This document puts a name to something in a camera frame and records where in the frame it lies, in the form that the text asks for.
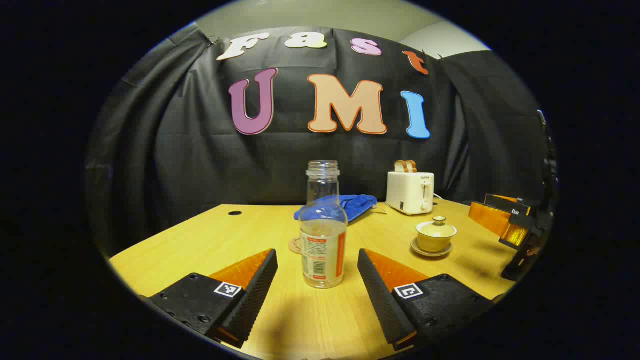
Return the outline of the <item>blue folded towel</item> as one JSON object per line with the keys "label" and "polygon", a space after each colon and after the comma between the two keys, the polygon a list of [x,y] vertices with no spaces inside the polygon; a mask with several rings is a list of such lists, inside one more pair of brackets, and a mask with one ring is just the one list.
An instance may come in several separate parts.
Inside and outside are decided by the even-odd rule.
{"label": "blue folded towel", "polygon": [[295,212],[294,219],[301,222],[323,219],[349,223],[374,208],[377,203],[377,198],[370,194],[330,194],[301,207]]}

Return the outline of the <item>cream ceramic teacup lid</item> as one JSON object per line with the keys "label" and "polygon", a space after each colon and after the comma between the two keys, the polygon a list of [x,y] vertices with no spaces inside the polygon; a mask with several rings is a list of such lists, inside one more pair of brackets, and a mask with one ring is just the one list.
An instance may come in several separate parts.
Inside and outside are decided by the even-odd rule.
{"label": "cream ceramic teacup lid", "polygon": [[450,239],[458,233],[457,228],[448,223],[447,218],[441,215],[432,217],[432,221],[419,223],[416,226],[416,231],[421,236],[433,239]]}

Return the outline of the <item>clear plastic water bottle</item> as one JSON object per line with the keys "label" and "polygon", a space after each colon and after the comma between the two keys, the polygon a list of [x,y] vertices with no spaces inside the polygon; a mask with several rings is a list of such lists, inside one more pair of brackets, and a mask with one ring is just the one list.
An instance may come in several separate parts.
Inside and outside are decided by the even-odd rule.
{"label": "clear plastic water bottle", "polygon": [[348,217],[339,201],[337,161],[310,161],[306,205],[298,214],[302,275],[314,289],[332,289],[345,276]]}

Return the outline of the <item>white toaster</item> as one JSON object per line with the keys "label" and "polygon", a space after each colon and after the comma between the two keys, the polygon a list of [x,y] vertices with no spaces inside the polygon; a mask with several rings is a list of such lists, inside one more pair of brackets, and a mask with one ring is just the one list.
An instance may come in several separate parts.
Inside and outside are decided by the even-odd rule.
{"label": "white toaster", "polygon": [[435,174],[387,173],[386,205],[406,215],[429,214],[434,209]]}

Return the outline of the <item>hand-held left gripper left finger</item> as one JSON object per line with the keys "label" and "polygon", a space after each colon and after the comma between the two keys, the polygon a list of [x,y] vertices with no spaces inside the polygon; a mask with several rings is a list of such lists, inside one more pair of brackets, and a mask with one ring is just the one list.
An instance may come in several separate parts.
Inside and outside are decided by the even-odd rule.
{"label": "hand-held left gripper left finger", "polygon": [[211,275],[189,273],[145,301],[206,338],[241,348],[277,271],[269,248]]}

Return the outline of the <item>cream ceramic saucer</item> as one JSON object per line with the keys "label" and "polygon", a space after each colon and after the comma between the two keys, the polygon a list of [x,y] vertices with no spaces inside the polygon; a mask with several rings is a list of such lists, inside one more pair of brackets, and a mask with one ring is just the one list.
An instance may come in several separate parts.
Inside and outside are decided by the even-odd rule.
{"label": "cream ceramic saucer", "polygon": [[448,255],[448,253],[450,253],[450,251],[453,250],[453,243],[449,243],[446,248],[444,248],[443,250],[440,251],[425,251],[422,248],[420,248],[419,244],[418,244],[418,239],[414,238],[411,243],[410,243],[411,249],[418,253],[421,256],[426,256],[426,257],[431,257],[431,258],[438,258],[441,256],[445,256]]}

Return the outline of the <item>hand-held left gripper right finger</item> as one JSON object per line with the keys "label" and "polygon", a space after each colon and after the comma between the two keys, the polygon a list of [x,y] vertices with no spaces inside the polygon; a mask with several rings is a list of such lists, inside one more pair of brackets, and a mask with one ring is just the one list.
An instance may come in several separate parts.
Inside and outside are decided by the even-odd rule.
{"label": "hand-held left gripper right finger", "polygon": [[370,249],[359,250],[358,271],[396,351],[442,341],[495,305],[451,275],[427,276]]}

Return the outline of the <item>cream ceramic teacup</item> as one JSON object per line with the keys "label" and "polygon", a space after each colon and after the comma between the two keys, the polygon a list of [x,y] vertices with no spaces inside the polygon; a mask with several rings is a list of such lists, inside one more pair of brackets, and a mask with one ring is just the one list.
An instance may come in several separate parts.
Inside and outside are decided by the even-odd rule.
{"label": "cream ceramic teacup", "polygon": [[424,251],[438,252],[446,248],[451,243],[453,237],[450,238],[432,238],[417,233],[418,246]]}

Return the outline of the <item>black backdrop cloth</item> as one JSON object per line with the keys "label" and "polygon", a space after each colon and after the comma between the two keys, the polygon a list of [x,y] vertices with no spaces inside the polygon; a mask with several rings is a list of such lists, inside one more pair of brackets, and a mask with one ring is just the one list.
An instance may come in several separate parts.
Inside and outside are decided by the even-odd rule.
{"label": "black backdrop cloth", "polygon": [[90,137],[87,209],[115,256],[222,204],[303,205],[307,164],[337,161],[341,195],[383,201],[398,160],[435,194],[547,199],[540,105],[489,50],[436,59],[352,30],[280,27],[231,38],[183,28],[115,85]]}

